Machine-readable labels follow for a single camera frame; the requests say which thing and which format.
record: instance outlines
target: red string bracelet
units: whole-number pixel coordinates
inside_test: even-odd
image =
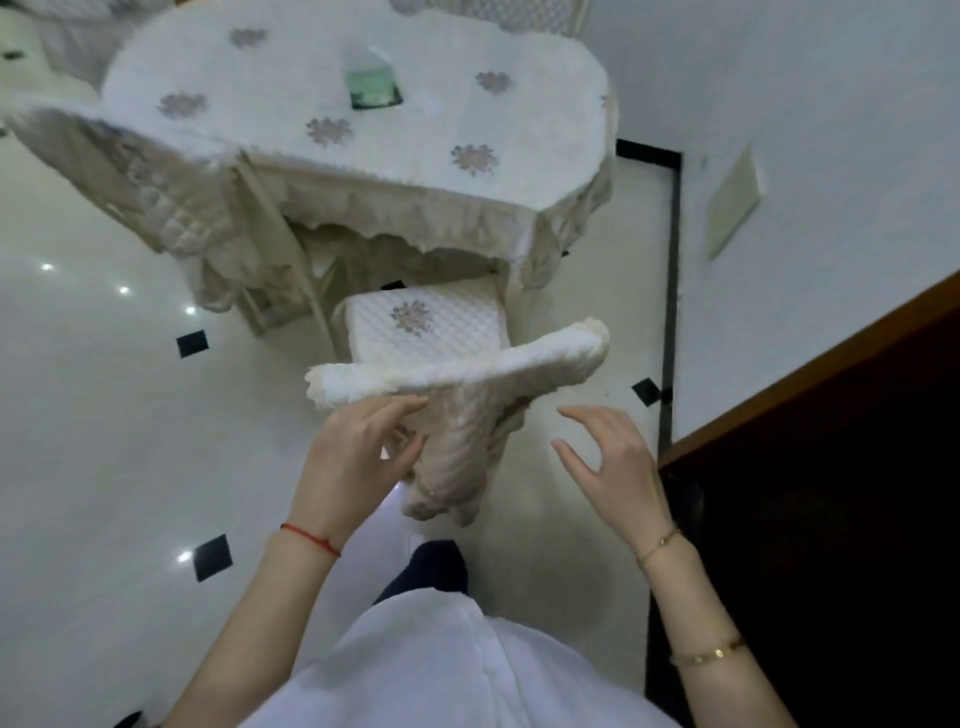
[[[286,528],[288,531],[293,531],[294,533],[299,533],[304,539],[307,539],[308,541],[312,541],[314,544],[316,544],[317,546],[319,546],[320,548],[322,548],[324,551],[329,551],[329,552],[332,553],[334,556],[336,556],[338,559],[340,558],[340,551],[338,551],[336,548],[334,548],[334,547],[330,544],[330,541],[328,541],[327,539],[318,539],[318,538],[317,538],[316,536],[314,536],[312,533],[307,533],[307,532],[304,531],[302,528],[297,528],[297,527],[294,526],[292,523],[281,523],[281,524],[280,524],[280,530],[283,530],[284,528]]]

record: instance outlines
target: left hand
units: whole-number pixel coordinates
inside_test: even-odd
[[[390,460],[381,460],[380,452],[394,427],[428,402],[426,397],[368,397],[334,411],[307,453],[287,521],[343,548],[420,457],[424,437],[419,433]]]

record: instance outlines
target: person's arm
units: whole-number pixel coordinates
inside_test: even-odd
[[[696,548],[682,535],[660,546],[674,529],[657,463],[626,413],[599,406],[561,407],[600,446],[599,472],[563,440],[552,445],[600,517],[627,543],[643,567],[675,656],[724,648],[739,633],[704,571]],[[679,667],[698,728],[796,726],[746,647],[728,657]]]
[[[380,452],[394,427],[426,404],[426,398],[378,397],[334,412],[310,446],[287,522],[340,550],[420,457],[419,435],[391,460],[381,460]],[[274,534],[165,728],[233,728],[274,694],[290,678],[335,560],[300,534]]]

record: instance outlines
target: black diamond tile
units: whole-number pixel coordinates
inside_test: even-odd
[[[654,402],[660,401],[660,388],[654,384],[650,377],[637,382],[631,389],[634,390],[634,394],[640,397],[640,401],[648,407]]]
[[[178,337],[177,348],[180,349],[180,358],[185,359],[195,353],[205,352],[210,345],[206,343],[206,333],[201,328],[199,331]]]
[[[193,549],[193,571],[197,573],[197,581],[205,581],[231,566],[233,557],[230,556],[227,534],[217,536],[213,541],[207,541],[203,546]]]

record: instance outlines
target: dark pants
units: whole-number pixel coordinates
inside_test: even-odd
[[[453,541],[427,541],[420,544],[406,569],[376,598],[379,604],[391,596],[433,587],[439,592],[467,593],[467,564]]]

